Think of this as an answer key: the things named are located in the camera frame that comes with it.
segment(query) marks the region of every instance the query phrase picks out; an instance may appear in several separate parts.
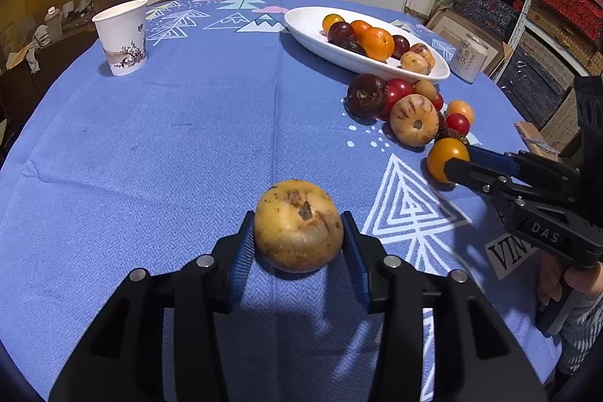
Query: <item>cherry tomato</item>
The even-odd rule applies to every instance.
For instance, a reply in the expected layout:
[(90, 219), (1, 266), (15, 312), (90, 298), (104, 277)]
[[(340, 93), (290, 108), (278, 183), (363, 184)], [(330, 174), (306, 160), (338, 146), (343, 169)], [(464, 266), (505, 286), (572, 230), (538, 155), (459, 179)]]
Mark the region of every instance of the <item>cherry tomato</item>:
[(427, 170), (433, 179), (444, 184), (451, 183), (444, 173), (444, 165), (453, 157), (469, 161), (469, 151), (460, 140), (442, 138), (433, 144), (427, 154)]
[(415, 92), (412, 82), (407, 82), (404, 79), (391, 79), (391, 81), (387, 81), (387, 85), (397, 87), (402, 93), (402, 97), (406, 97), (409, 94), (414, 94)]
[(438, 111), (442, 111), (442, 108), (444, 108), (444, 99), (442, 99), (442, 95), (440, 93), (438, 93), (432, 103), (435, 109)]
[(457, 132), (467, 136), (467, 134), (469, 133), (469, 128), (471, 127), (471, 125), (469, 125), (469, 120), (467, 120), (467, 117), (463, 116), (460, 113), (451, 113), (446, 117), (446, 126), (448, 128), (452, 128), (453, 130), (456, 130)]
[(400, 91), (396, 86), (390, 85), (389, 82), (387, 84), (387, 90), (385, 92), (387, 93), (387, 103), (385, 104), (385, 108), (381, 111), (381, 113), (379, 113), (379, 118), (381, 118), (385, 122), (389, 122), (391, 108), (393, 108), (394, 105), (398, 101), (400, 101), (403, 96), (402, 91)]
[(469, 120), (469, 125), (472, 125), (475, 121), (475, 115), (473, 113), (473, 108), (469, 106), (469, 104), (465, 103), (465, 101), (461, 101), (460, 99), (455, 99), (454, 101), (450, 101), (446, 108), (446, 116), (452, 113), (460, 113), (467, 120)]

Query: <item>human hand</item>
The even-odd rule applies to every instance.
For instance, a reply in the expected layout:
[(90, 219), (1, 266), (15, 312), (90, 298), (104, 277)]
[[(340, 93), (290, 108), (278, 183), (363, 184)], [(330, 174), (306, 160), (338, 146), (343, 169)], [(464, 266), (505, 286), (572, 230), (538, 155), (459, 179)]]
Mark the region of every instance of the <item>human hand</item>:
[(578, 292), (586, 295), (589, 300), (595, 300), (603, 292), (603, 267), (597, 263), (595, 267), (581, 271), (570, 267), (564, 273), (563, 265), (550, 254), (541, 253), (540, 283), (538, 299), (548, 305), (551, 298), (559, 302), (562, 298), (561, 278)]

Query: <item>white oval plate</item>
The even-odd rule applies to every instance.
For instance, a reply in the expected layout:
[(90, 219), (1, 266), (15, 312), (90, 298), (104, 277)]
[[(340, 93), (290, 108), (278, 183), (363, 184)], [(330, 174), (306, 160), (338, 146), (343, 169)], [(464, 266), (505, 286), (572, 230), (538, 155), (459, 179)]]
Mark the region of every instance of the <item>white oval plate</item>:
[(447, 79), (450, 76), (450, 68), (443, 57), (436, 52), (429, 43), (425, 43), (429, 47), (429, 51), (435, 58), (435, 67), (428, 76), (410, 72), (409, 70), (400, 69), (400, 61), (390, 58), (387, 64), (372, 60), (363, 55), (350, 52), (332, 45), (327, 41), (327, 37), (323, 34), (323, 19), (326, 15), (335, 13), (342, 16), (348, 23), (356, 20), (366, 21), (375, 28), (386, 29), (391, 35), (402, 35), (412, 45), (415, 43), (425, 43), (419, 37), (412, 33), (404, 31), (393, 24), (378, 20), (366, 14), (360, 14), (353, 11), (345, 11), (343, 9), (334, 8), (295, 8), (285, 14), (285, 25), (293, 37), (305, 46), (309, 51), (315, 53), (337, 66), (351, 70), (358, 74), (370, 73), (379, 76), (386, 81), (390, 79), (407, 79), (409, 81), (418, 81), (426, 79), (427, 81), (439, 82)]

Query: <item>paper cup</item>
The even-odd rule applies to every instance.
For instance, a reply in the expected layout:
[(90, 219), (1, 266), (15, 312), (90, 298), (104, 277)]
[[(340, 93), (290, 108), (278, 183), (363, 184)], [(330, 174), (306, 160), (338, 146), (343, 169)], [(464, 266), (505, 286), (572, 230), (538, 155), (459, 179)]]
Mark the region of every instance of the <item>paper cup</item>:
[(129, 1), (92, 18), (114, 76), (125, 76), (147, 63), (146, 6), (147, 0)]

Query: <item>orange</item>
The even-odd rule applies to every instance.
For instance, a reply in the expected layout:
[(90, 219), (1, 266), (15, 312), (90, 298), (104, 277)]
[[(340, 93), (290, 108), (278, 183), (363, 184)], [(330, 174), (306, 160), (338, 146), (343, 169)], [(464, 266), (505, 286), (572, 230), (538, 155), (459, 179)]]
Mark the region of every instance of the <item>orange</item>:
[(339, 16), (338, 14), (328, 14), (324, 17), (323, 19), (323, 30), (324, 32), (328, 32), (329, 28), (334, 25), (335, 23), (338, 23), (340, 21), (345, 21), (345, 19), (343, 19), (341, 16)]
[(360, 39), (360, 35), (362, 35), (366, 30), (372, 28), (372, 26), (366, 21), (361, 20), (352, 21), (351, 25), (352, 28), (354, 28), (354, 33), (358, 39)]
[(358, 43), (367, 51), (367, 55), (385, 62), (394, 53), (396, 44), (392, 36), (383, 28), (369, 28), (358, 37)]
[(473, 113), (473, 108), (469, 106), (465, 101), (460, 99), (455, 99), (451, 101), (450, 104), (446, 107), (446, 116), (451, 115), (452, 113), (460, 113), (467, 120), (469, 120), (469, 125), (472, 125), (475, 121), (475, 114)]
[(433, 179), (450, 184), (444, 173), (444, 165), (453, 157), (469, 161), (469, 151), (464, 143), (456, 138), (442, 138), (438, 140), (427, 154), (427, 170)]

